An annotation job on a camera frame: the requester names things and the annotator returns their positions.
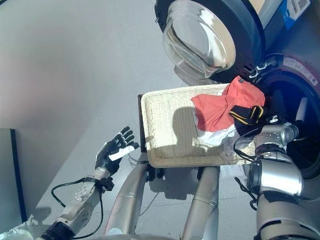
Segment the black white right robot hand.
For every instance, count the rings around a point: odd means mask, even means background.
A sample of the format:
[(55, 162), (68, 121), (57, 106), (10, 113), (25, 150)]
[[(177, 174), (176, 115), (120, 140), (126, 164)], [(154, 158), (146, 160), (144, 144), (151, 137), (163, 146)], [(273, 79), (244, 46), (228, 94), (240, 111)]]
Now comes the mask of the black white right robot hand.
[(307, 97), (302, 97), (296, 112), (296, 116), (295, 116), (295, 121), (305, 121), (306, 118), (306, 112), (307, 112), (307, 108), (308, 108), (308, 98)]

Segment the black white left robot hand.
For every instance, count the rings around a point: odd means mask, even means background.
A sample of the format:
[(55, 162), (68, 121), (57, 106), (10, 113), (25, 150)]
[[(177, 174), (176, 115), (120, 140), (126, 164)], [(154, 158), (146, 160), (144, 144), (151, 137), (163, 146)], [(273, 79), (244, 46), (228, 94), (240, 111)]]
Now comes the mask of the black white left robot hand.
[(134, 141), (135, 136), (129, 126), (124, 127), (110, 141), (104, 143), (96, 155), (96, 169), (105, 169), (109, 176), (114, 175), (122, 158), (135, 151), (139, 144)]

